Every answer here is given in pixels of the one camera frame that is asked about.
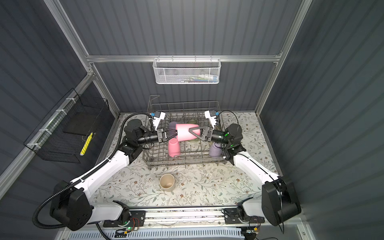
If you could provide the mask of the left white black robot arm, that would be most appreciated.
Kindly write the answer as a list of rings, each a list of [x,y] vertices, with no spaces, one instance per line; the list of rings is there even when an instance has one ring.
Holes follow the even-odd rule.
[[[50,216],[59,222],[56,228],[67,227],[77,231],[85,225],[97,225],[102,221],[117,221],[121,227],[135,223],[130,208],[123,202],[93,206],[90,198],[108,179],[133,163],[145,145],[179,142],[182,139],[181,127],[160,129],[160,118],[149,117],[149,121],[150,128],[146,128],[141,120],[128,116],[122,123],[117,145],[109,157],[69,183],[61,182],[55,186],[53,195],[41,205],[51,205]]]

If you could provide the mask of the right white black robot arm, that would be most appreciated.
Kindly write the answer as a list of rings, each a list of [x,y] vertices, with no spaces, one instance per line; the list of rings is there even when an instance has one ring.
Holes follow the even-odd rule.
[[[251,217],[263,217],[271,225],[279,226],[302,212],[293,182],[265,168],[242,146],[240,125],[231,124],[224,131],[195,127],[188,129],[188,132],[202,141],[221,144],[225,159],[260,186],[260,200],[248,198],[238,207],[239,217],[243,221],[247,222]]]

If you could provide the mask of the large purple plastic cup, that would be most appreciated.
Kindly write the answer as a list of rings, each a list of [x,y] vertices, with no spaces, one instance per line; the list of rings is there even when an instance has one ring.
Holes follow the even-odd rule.
[[[170,123],[169,123],[169,127],[168,127],[168,129],[169,129],[170,131],[172,131],[172,132],[176,131],[176,125],[177,125],[177,124],[178,124],[177,122],[170,122]]]

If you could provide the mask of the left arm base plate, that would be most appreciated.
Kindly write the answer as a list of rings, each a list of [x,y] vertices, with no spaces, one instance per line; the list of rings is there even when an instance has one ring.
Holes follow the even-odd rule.
[[[146,219],[146,211],[129,211],[122,213],[121,216],[114,221],[106,220],[103,222],[104,228],[139,228],[144,225]]]

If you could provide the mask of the pink plastic cup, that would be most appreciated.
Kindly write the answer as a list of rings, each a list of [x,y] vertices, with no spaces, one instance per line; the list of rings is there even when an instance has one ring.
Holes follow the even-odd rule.
[[[199,125],[192,125],[192,124],[177,124],[176,130],[177,130],[177,140],[179,142],[184,141],[190,141],[196,139],[194,135],[189,133],[189,128],[199,127]]]
[[[168,141],[168,153],[171,158],[181,154],[181,146],[176,138],[172,138]]]

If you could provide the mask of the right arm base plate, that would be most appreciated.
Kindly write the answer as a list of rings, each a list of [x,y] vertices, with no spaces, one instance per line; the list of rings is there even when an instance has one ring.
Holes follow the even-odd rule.
[[[224,208],[221,209],[227,225],[234,224],[251,224],[259,225],[265,223],[264,217],[248,216],[240,207],[238,208]]]

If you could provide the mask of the green transparent glass cup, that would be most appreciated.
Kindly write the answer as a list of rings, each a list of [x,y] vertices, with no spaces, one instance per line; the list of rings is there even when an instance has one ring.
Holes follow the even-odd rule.
[[[189,120],[188,124],[199,125],[199,122],[197,120]]]

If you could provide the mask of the small purple plastic cup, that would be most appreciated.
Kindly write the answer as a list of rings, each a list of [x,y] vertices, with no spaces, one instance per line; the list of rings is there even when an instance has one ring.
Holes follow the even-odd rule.
[[[212,158],[219,158],[222,155],[222,148],[220,143],[213,143],[209,149],[209,156]]]

